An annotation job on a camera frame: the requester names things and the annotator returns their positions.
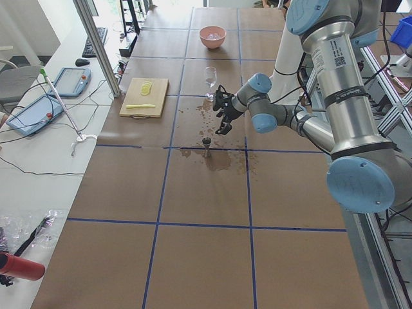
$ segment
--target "blue joint cover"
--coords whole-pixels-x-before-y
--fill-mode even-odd
[[[326,183],[333,198],[352,212],[381,212],[395,200],[395,188],[386,172],[356,156],[333,161]]]
[[[272,82],[263,73],[256,73],[248,80],[249,86],[260,93],[268,93],[272,88]]]
[[[317,23],[329,0],[294,0],[288,9],[286,26],[290,33],[304,34]]]
[[[276,129],[276,118],[271,114],[257,114],[252,117],[253,126],[258,133],[268,133]]]
[[[350,40],[353,48],[363,48],[372,45],[378,39],[379,29],[373,30],[360,37],[354,37]]]

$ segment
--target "white table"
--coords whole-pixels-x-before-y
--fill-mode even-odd
[[[118,34],[113,33],[110,26],[108,28],[109,34],[105,47],[114,68],[120,59],[117,49]],[[75,68],[75,60],[81,57],[85,41],[86,32],[83,26],[81,24],[75,25],[45,67],[50,80],[54,80],[62,67]],[[63,99],[68,108],[89,96],[96,90],[99,82],[105,79],[96,58],[90,59],[90,65],[87,67],[91,68],[89,85],[79,98]],[[43,93],[40,87],[34,88],[24,96],[19,105],[27,106]],[[98,104],[98,109],[83,133],[98,135],[113,100],[107,83],[104,83],[93,94],[92,98]],[[82,128],[87,124],[95,108],[95,103],[88,98],[78,106],[71,108],[70,114],[78,127]],[[72,157],[70,155],[71,144],[77,137],[76,132],[68,126],[61,125],[70,123],[66,115],[61,114],[53,123],[55,124],[48,125],[33,137],[1,144],[0,157],[18,165],[25,171],[84,173],[96,140],[87,139],[80,143],[76,148],[75,156]],[[21,137],[13,131],[5,132],[7,129],[9,127],[6,125],[1,128],[0,142]],[[22,218],[24,222],[27,222],[30,234],[50,210],[58,211],[56,221],[49,229],[53,238],[50,242],[51,245],[29,247],[22,255],[23,258],[42,263],[47,267],[81,180],[82,175],[38,176],[24,174],[15,167],[0,161],[0,217],[16,216]],[[28,309],[31,307],[40,284],[41,280],[16,279],[12,286],[0,286],[1,307]]]

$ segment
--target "computer mouse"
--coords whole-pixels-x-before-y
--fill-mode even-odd
[[[78,58],[75,62],[76,66],[87,66],[90,63],[90,60]]]

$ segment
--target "keyboard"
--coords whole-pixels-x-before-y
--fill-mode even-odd
[[[108,35],[108,29],[104,27],[97,27],[97,33],[98,33],[98,36],[100,37],[100,40],[104,44],[104,41],[106,40],[106,36]],[[94,57],[96,57],[96,52],[91,45],[90,39],[88,38],[86,40],[86,43],[84,44],[82,58],[94,58]]]

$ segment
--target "blue bin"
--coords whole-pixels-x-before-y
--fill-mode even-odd
[[[412,16],[402,18],[393,35],[391,42],[408,48],[412,44]]]

